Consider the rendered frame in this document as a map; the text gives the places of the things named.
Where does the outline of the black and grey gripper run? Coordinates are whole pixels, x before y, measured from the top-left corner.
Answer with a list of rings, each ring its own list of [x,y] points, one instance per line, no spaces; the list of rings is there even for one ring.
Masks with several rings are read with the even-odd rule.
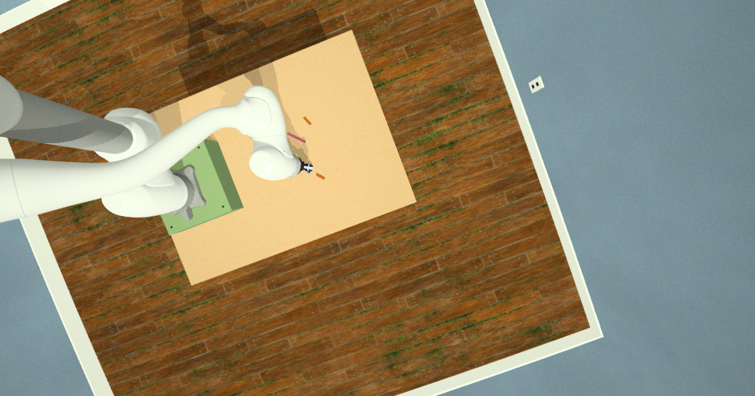
[[[299,157],[298,157],[298,158],[299,158]],[[303,169],[305,169],[305,171],[307,171],[307,172],[308,172],[308,171],[310,171],[310,172],[311,172],[311,171],[313,170],[313,164],[306,164],[305,162],[302,162],[302,160],[301,160],[300,158],[299,158],[299,160],[301,161],[301,169],[300,169],[299,173],[300,173],[301,171],[303,171]],[[298,174],[299,174],[299,173],[298,173]]]

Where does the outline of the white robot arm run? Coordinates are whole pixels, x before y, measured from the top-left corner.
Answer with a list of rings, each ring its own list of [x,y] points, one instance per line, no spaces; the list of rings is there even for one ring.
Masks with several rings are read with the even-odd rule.
[[[109,161],[0,159],[0,223],[99,198],[120,216],[180,212],[191,220],[191,209],[206,205],[195,168],[170,168],[221,128],[252,137],[249,167],[256,176],[278,181],[301,169],[279,100],[264,85],[252,85],[237,104],[201,112],[164,137],[157,121],[137,108],[104,118],[15,89],[0,76],[0,137],[90,150]]]

